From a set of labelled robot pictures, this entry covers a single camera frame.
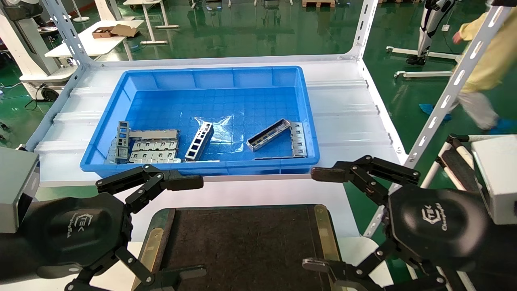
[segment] person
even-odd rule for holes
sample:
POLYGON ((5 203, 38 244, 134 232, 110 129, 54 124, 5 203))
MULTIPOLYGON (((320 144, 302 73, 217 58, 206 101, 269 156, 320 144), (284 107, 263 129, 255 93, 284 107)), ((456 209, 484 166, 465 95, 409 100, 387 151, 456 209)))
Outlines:
MULTIPOLYGON (((473 22, 462 24, 453 36, 454 43, 472 41, 487 14, 488 12, 485 12, 473 22)), ((490 90, 501 83, 501 79, 517 59, 516 32, 517 8, 512 8, 451 107, 452 110, 461 104, 476 125, 489 134, 508 133, 507 131, 517 124, 515 121, 500 118, 489 99, 483 94, 483 91, 490 90)))

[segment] gray pants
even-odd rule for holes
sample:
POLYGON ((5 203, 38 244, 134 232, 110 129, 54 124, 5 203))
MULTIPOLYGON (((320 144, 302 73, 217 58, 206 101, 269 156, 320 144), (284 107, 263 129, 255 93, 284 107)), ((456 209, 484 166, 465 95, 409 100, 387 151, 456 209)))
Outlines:
POLYGON ((499 116, 483 93, 460 92, 450 110, 452 111, 458 104, 461 104, 463 110, 467 112, 480 129, 489 130, 497 124, 499 116))

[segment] robot leg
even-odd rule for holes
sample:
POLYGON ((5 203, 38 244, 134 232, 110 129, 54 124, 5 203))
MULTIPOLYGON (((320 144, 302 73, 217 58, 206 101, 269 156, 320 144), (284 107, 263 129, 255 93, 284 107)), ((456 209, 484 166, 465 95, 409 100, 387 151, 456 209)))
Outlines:
POLYGON ((408 56, 406 63, 410 65, 425 65, 432 37, 435 35, 440 22, 454 6, 455 0, 445 0, 443 6, 436 7, 436 0, 427 0, 420 24, 417 55, 408 56))

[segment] logo on robot hand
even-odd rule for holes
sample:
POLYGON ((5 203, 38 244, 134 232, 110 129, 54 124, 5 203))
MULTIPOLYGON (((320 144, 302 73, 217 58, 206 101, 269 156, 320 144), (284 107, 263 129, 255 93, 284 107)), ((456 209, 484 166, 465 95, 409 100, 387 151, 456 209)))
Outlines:
POLYGON ((436 208, 433 208, 431 205, 424 205, 424 208, 422 208, 422 219, 433 225, 441 221, 443 231, 447 231, 446 217, 445 210, 440 203, 436 203, 436 208))
POLYGON ((67 231, 67 238, 71 237, 71 235, 72 235, 72 231, 73 231, 72 225, 74 227, 79 226, 79 228, 77 229, 77 232, 84 231, 84 227, 89 226, 92 223, 92 218, 94 217, 93 215, 90 215, 88 213, 79 215, 77 217, 76 217, 76 215, 77 215, 77 212, 74 213, 74 215, 70 219, 70 224, 68 225, 68 231, 67 231))

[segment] black mat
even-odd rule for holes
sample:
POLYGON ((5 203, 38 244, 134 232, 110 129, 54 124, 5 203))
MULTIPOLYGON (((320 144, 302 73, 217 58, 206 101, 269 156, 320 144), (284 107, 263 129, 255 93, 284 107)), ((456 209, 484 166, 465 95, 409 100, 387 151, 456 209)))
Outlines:
POLYGON ((206 266, 181 291, 330 290, 326 274, 301 266, 323 257, 313 208, 177 210, 161 268, 206 266))

